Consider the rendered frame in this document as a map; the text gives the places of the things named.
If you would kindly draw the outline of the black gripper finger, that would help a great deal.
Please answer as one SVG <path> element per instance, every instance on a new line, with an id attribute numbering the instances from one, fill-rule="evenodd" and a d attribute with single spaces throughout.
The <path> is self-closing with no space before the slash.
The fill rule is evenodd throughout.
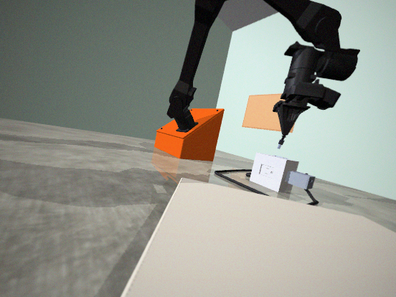
<path id="1" fill-rule="evenodd" d="M 278 118 L 279 118 L 279 121 L 280 121 L 280 128 L 281 128 L 281 132 L 282 132 L 282 134 L 283 134 L 282 120 L 281 120 L 281 108 L 278 107 L 278 108 L 276 109 L 276 111 L 278 112 Z"/>
<path id="2" fill-rule="evenodd" d="M 283 135 L 288 135 L 290 133 L 299 115 L 310 107 L 311 106 L 292 103 L 282 103 L 280 105 Z"/>

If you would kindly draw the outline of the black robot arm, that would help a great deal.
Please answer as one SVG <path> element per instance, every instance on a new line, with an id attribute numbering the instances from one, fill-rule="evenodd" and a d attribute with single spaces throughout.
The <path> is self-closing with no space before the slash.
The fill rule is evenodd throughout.
<path id="1" fill-rule="evenodd" d="M 225 1 L 228 0 L 195 0 L 194 26 L 181 69 L 178 82 L 169 97 L 167 115 L 174 118 L 178 132 L 188 132 L 198 122 L 194 122 L 188 109 L 194 99 L 197 88 L 193 80 L 204 49 L 209 29 L 217 18 Z M 297 68 L 308 68 L 316 72 L 317 77 L 343 81 L 356 69 L 359 49 L 340 49 L 339 27 L 341 14 L 329 6 L 310 0 L 263 0 L 287 18 L 304 41 L 314 46 L 300 44 L 296 41 L 284 55 L 292 56 L 288 72 Z M 324 51 L 317 50 L 323 49 Z M 333 108 L 341 93 L 325 87 L 325 98 L 308 103 L 318 109 Z"/>

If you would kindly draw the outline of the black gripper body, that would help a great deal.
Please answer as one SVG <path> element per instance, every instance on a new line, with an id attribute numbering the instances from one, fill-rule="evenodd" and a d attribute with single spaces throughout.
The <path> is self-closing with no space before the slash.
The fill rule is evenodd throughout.
<path id="1" fill-rule="evenodd" d="M 315 102 L 319 102 L 325 98 L 326 88 L 323 84 L 312 83 L 316 80 L 315 72 L 308 68 L 297 68 L 288 73 L 285 79 L 285 88 L 280 100 L 274 107 L 276 112 L 282 103 L 292 103 L 297 105 L 308 105 L 308 101 L 314 98 Z"/>

